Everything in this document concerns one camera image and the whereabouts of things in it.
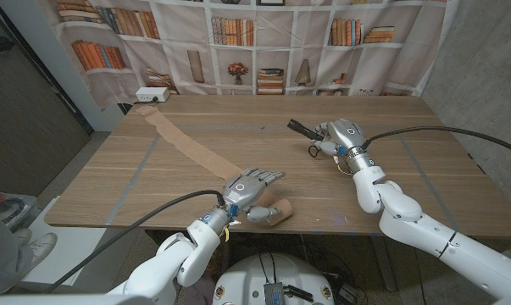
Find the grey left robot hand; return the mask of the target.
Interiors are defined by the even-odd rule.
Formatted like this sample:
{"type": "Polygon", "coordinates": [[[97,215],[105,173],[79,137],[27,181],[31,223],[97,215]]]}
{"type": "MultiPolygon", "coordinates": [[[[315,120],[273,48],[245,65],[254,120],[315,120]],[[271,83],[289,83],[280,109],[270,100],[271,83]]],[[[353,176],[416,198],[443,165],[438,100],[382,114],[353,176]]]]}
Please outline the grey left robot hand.
{"type": "Polygon", "coordinates": [[[286,204],[272,203],[269,207],[257,205],[267,186],[283,178],[283,172],[250,168],[231,178],[223,188],[223,197],[231,218],[237,211],[243,211],[247,220],[253,223],[274,225],[291,214],[286,204]]]}

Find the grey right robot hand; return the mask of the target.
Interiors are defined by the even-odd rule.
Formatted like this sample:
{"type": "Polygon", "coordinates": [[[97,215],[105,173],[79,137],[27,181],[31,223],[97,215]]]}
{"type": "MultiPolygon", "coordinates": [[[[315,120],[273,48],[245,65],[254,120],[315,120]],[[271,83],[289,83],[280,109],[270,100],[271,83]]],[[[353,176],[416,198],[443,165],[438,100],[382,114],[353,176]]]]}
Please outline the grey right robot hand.
{"type": "Polygon", "coordinates": [[[364,144],[362,130],[347,119],[321,123],[315,131],[323,140],[313,140],[314,145],[330,156],[344,156],[348,150],[364,144]]]}

